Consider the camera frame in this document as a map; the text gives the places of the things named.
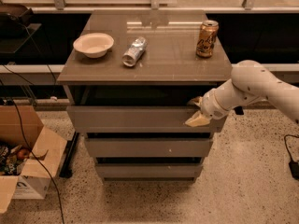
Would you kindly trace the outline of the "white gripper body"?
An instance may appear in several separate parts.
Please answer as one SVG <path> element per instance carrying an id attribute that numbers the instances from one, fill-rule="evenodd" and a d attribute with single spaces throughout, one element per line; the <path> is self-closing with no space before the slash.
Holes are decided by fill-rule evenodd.
<path id="1" fill-rule="evenodd" d="M 220 88 L 212 89 L 203 96 L 201 111 L 210 119 L 222 119 L 232 110 L 232 93 Z"/>

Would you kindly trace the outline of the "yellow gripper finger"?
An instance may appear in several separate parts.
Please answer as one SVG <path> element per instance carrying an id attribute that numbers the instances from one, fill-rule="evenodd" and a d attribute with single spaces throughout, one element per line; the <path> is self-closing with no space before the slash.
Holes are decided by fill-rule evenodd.
<path id="1" fill-rule="evenodd" d="M 195 112 L 189 119 L 185 121 L 185 124 L 190 127 L 206 126 L 210 123 L 210 117 L 203 114 L 201 111 Z"/>
<path id="2" fill-rule="evenodd" d="M 198 97 L 192 98 L 188 102 L 188 105 L 197 105 L 198 107 L 200 107 L 201 103 L 202 103 L 202 96 L 198 96 Z"/>

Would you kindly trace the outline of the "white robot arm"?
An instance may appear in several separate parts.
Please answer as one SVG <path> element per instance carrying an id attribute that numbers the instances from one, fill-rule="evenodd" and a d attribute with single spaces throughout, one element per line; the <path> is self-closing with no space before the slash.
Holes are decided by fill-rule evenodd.
<path id="1" fill-rule="evenodd" d="M 222 119 L 238 106 L 267 100 L 294 123 L 299 122 L 299 88 L 275 77 L 268 69 L 252 60 L 233 66 L 231 78 L 203 96 L 193 98 L 197 105 L 185 124 L 190 127 L 205 126 L 213 119 Z"/>

